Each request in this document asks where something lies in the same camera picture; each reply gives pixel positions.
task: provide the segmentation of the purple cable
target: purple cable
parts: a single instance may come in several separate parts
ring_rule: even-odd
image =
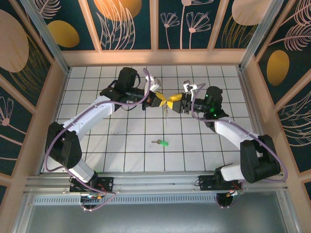
[[[102,105],[102,104],[106,104],[106,103],[114,103],[114,104],[118,104],[118,105],[122,105],[122,106],[128,106],[128,107],[133,107],[133,106],[136,106],[136,105],[139,105],[141,104],[149,95],[149,92],[150,92],[150,87],[151,87],[151,77],[150,77],[150,73],[148,72],[148,70],[146,68],[143,69],[145,75],[148,76],[148,90],[146,92],[146,94],[144,95],[144,97],[136,102],[136,103],[120,103],[120,102],[116,102],[116,101],[111,101],[111,100],[107,100],[107,101],[102,101],[102,102],[99,102],[98,104],[90,107],[89,109],[87,109],[85,112],[83,112],[81,115],[79,115],[72,123],[70,123],[66,128],[64,128],[54,139],[53,141],[51,142],[49,148],[47,149],[47,153],[44,157],[44,162],[43,162],[43,165],[44,165],[44,169],[47,170],[48,172],[53,172],[53,171],[56,171],[60,168],[64,168],[63,166],[59,166],[59,167],[56,167],[54,169],[48,169],[47,167],[47,161],[48,161],[48,157],[49,157],[49,154],[54,146],[54,144],[56,143],[56,141],[60,138],[60,136],[66,132],[73,124],[75,124],[79,119],[81,119],[85,114],[87,114],[89,111],[91,111],[92,109],[94,108],[97,108],[98,106]],[[80,182],[84,187],[90,189],[90,190],[93,190],[95,192],[99,192],[99,193],[107,193],[107,194],[113,194],[113,196],[108,199],[107,201],[105,201],[103,204],[93,208],[93,209],[90,209],[88,211],[92,211],[92,210],[97,210],[99,208],[101,208],[102,206],[106,205],[109,201],[111,201],[115,196],[116,196],[116,193],[113,193],[113,192],[107,192],[107,191],[102,191],[102,190],[99,190],[99,189],[96,189],[96,188],[92,188],[90,187],[89,185],[87,185],[86,183],[84,183],[83,181],[81,181],[80,179],[78,179],[77,177],[75,177],[74,174],[72,174],[68,169],[66,169],[66,172],[73,176],[78,182]]]
[[[191,114],[193,116],[193,118],[197,119],[198,121],[203,121],[203,122],[225,122],[228,124],[231,124],[233,126],[235,126],[236,128],[238,128],[239,130],[243,131],[244,133],[246,133],[247,135],[249,135],[251,138],[255,139],[262,147],[264,147],[267,151],[269,151],[273,157],[275,157],[275,159],[280,163],[281,167],[283,168],[284,171],[284,177],[281,180],[273,180],[273,179],[264,179],[265,181],[269,181],[269,182],[284,182],[287,180],[288,177],[288,173],[287,173],[287,169],[285,167],[285,165],[283,164],[283,162],[279,159],[279,157],[274,153],[273,150],[271,150],[266,144],[264,144],[263,142],[261,142],[258,138],[256,138],[254,135],[252,135],[249,131],[245,130],[244,128],[242,128],[240,125],[238,125],[237,123],[230,121],[230,120],[205,120],[205,119],[200,119],[198,118],[195,114],[194,114],[194,101],[197,98],[199,92],[202,90],[202,88],[205,86],[205,83],[198,85],[200,86],[200,88],[198,89],[198,91],[195,93],[194,97],[193,97],[193,101],[191,104]]]

